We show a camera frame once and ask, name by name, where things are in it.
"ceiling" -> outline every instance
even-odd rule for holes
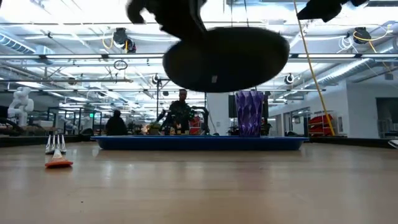
[[[304,7],[306,1],[299,0],[298,8]],[[137,46],[137,54],[163,54],[176,41],[176,38],[161,32],[155,23],[153,15],[143,12],[145,25],[133,25],[125,14],[126,0],[3,0],[0,10],[0,33],[17,40],[18,43],[30,49],[43,50],[53,54],[124,54],[124,50],[111,45],[113,32],[118,27],[127,29],[129,38]],[[235,1],[230,7],[222,0],[208,0],[201,10],[201,16],[208,29],[218,26],[249,26],[263,27],[280,32],[289,42],[291,53],[304,53],[303,44],[298,35],[299,25],[295,17],[292,1],[248,0],[247,10],[242,1]],[[344,7],[342,13],[327,24],[322,21],[304,21],[307,31],[308,50],[313,54],[366,52],[369,45],[358,45],[344,42],[347,33],[352,34],[355,27],[366,27],[373,37],[381,37],[374,41],[379,45],[398,32],[396,24],[396,7],[361,7],[352,9]],[[20,54],[9,47],[0,45],[0,54]],[[0,77],[7,79],[48,79],[54,80],[75,78],[77,80],[92,80],[92,82],[41,83],[42,89],[87,90],[86,92],[56,92],[54,98],[65,101],[65,96],[72,103],[127,103],[140,108],[139,114],[145,118],[155,116],[156,85],[152,77],[157,74],[167,78],[162,67],[161,58],[127,59],[128,68],[116,70],[117,59],[87,60],[87,59],[56,59],[51,65],[37,63],[35,60],[2,60],[3,71]],[[335,66],[333,60],[314,63],[315,73]],[[286,85],[284,77],[293,74],[296,81]],[[269,82],[257,86],[258,89],[292,88],[305,84],[310,78],[308,63],[305,60],[289,62],[283,71]],[[170,90],[168,96],[160,93],[159,98],[167,105],[178,98],[178,87],[172,82],[163,81],[163,90]],[[90,92],[90,89],[123,89],[132,91]],[[278,93],[272,93],[271,98],[279,98]],[[190,105],[203,106],[204,93],[189,92]]]

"man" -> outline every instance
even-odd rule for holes
[[[185,99],[187,99],[187,90],[181,89],[179,100],[174,101],[169,108],[169,115],[174,120],[174,126],[181,130],[181,133],[189,131],[189,116],[191,108],[187,105]]]
[[[120,117],[120,111],[115,110],[113,117],[111,117],[106,123],[106,135],[108,136],[120,136],[127,134],[127,127],[124,124],[123,119]]]

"purple vase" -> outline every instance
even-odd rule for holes
[[[240,136],[260,137],[264,94],[259,91],[239,91],[235,94],[235,100]]]

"orange object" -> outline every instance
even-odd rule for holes
[[[55,149],[54,156],[51,158],[51,161],[44,164],[47,168],[59,168],[59,167],[68,167],[71,166],[73,162],[65,159],[61,151],[59,149]]]

